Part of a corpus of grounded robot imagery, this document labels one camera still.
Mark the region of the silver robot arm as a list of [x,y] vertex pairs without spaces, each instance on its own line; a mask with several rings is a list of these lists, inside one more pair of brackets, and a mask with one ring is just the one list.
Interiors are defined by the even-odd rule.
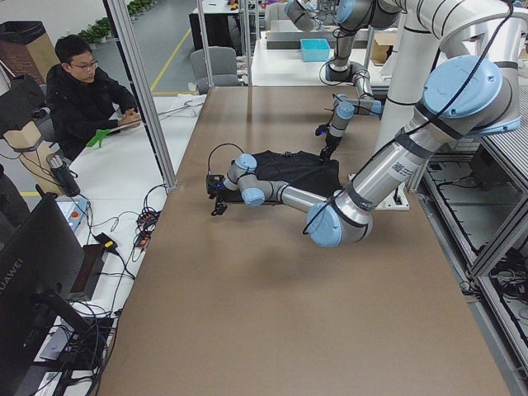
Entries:
[[219,199],[237,191],[257,207],[275,201],[306,213],[303,232],[325,248],[358,242],[372,228],[371,212],[444,144],[467,135],[503,134],[520,126],[516,62],[493,62],[477,55],[446,60],[428,76],[412,119],[340,191],[328,198],[286,181],[260,180],[257,160],[240,154],[225,175],[208,174],[206,189]]
[[352,83],[357,98],[345,94],[336,95],[332,116],[328,123],[320,125],[316,135],[325,136],[325,147],[319,154],[320,161],[331,159],[342,141],[350,119],[355,115],[381,116],[383,105],[374,99],[368,68],[350,61],[356,33],[369,26],[383,30],[397,21],[400,9],[383,1],[341,1],[337,7],[337,42],[333,57],[326,63],[325,79],[332,83]]

